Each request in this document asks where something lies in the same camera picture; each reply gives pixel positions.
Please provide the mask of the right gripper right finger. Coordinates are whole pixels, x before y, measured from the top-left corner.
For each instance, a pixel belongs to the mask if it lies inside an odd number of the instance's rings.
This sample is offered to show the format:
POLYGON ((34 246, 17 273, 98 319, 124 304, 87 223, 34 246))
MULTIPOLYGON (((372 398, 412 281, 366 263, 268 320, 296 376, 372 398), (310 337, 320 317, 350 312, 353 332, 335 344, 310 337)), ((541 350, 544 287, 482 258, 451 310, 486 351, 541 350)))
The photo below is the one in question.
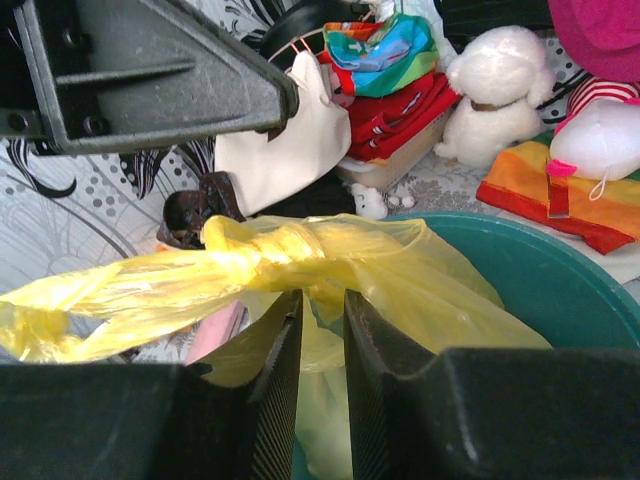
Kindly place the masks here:
POLYGON ((639 356, 611 349, 435 354, 358 292, 344 300, 357 479, 635 479, 639 356))

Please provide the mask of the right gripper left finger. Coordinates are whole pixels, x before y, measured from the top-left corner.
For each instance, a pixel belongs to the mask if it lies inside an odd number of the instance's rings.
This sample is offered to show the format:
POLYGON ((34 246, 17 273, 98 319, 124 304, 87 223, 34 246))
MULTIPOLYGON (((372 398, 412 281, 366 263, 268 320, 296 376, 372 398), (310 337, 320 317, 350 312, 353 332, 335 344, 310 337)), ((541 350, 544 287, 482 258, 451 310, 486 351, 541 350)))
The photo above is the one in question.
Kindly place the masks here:
POLYGON ((5 479, 287 479, 303 301, 281 295, 200 363, 5 365, 5 479))

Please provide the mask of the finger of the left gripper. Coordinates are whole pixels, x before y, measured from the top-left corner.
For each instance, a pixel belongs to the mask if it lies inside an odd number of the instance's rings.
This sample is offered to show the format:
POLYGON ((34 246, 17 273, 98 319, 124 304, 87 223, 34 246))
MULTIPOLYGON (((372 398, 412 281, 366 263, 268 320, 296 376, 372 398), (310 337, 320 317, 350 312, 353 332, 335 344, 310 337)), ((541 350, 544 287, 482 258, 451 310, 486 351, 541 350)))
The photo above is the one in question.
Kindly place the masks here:
POLYGON ((5 1, 1 134, 61 154, 283 127, 294 83, 184 1, 5 1))

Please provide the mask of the yellow trash bag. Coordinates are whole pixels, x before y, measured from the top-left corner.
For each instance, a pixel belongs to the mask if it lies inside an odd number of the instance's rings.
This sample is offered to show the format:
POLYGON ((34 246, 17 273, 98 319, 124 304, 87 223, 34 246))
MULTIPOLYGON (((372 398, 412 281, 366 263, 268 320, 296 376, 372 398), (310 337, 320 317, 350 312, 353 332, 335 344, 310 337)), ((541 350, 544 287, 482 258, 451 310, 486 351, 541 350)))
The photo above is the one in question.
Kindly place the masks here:
POLYGON ((31 362, 108 358, 185 329, 240 300, 262 314, 303 292, 295 432, 309 472, 352 477, 345 357, 331 325, 347 290, 438 353, 453 346, 546 348, 489 282, 420 219, 354 215, 243 223, 209 219, 200 250, 170 250, 36 280, 1 297, 1 344, 31 362))

